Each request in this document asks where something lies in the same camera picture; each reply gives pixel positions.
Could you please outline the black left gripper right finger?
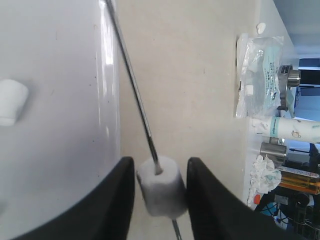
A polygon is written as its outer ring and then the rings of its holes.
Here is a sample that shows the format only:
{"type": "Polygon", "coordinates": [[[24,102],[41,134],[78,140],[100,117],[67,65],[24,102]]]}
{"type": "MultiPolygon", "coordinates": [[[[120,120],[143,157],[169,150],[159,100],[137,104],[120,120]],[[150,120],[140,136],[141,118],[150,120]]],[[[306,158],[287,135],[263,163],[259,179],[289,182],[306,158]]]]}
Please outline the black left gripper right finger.
{"type": "Polygon", "coordinates": [[[274,221],[233,195],[198,157],[187,163],[186,199],[196,240],[288,240],[274,221]]]}

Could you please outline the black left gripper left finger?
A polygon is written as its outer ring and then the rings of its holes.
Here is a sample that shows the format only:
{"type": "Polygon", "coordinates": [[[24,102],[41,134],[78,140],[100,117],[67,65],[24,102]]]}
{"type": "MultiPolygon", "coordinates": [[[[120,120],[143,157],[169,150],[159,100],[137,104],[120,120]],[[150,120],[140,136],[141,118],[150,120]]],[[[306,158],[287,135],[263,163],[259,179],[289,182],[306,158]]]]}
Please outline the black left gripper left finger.
{"type": "Polygon", "coordinates": [[[18,208],[12,240],[125,240],[135,200],[135,163],[122,157],[88,194],[69,200],[58,191],[18,208]]]}

